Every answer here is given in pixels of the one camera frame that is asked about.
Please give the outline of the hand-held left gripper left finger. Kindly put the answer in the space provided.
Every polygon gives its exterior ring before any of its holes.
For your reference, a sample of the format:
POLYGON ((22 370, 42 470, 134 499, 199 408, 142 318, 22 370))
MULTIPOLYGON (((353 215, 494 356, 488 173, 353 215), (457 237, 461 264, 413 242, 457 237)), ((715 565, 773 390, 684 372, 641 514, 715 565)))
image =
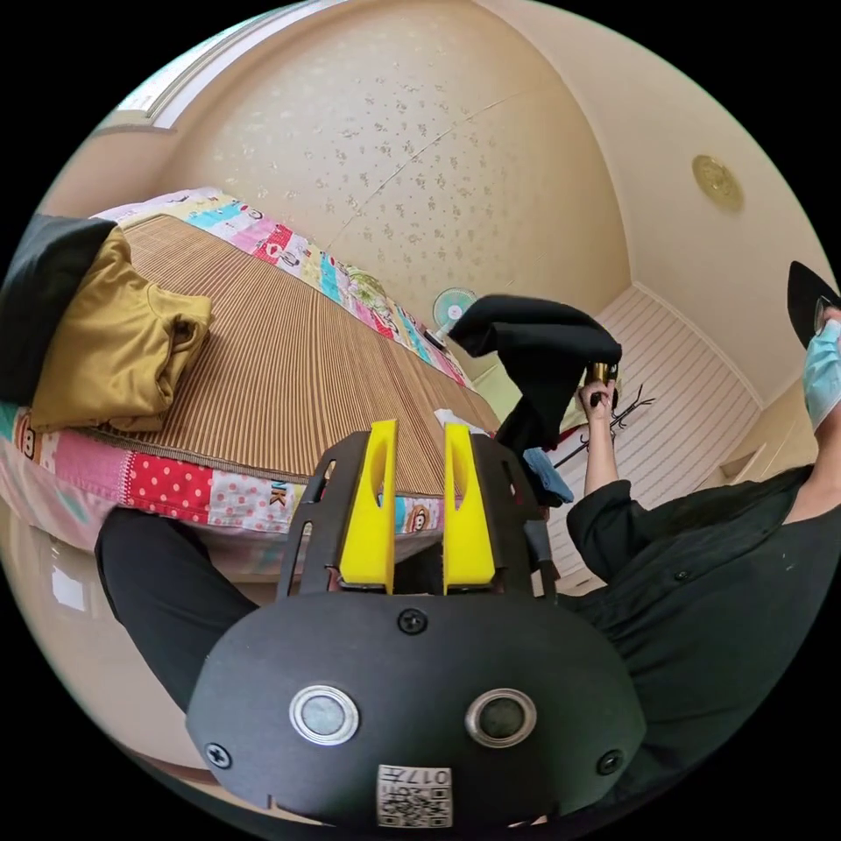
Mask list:
POLYGON ((339 572, 349 587, 392 587, 398 421, 371 425, 357 473, 339 572))

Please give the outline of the person's right hand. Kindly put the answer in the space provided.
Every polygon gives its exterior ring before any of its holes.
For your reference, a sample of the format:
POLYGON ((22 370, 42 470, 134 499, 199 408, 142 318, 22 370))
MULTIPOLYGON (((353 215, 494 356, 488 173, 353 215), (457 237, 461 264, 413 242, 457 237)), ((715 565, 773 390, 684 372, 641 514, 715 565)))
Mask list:
POLYGON ((610 428, 615 390, 615 380, 594 380, 579 388, 578 400, 590 430, 610 428))

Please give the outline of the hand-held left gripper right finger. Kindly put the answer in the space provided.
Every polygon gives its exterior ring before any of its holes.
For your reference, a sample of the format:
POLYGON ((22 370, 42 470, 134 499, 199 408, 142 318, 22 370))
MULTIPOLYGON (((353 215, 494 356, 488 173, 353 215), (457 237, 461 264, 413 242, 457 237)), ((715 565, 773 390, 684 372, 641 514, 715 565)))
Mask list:
POLYGON ((496 566, 470 429, 444 427, 442 580, 445 587, 488 587, 496 566))

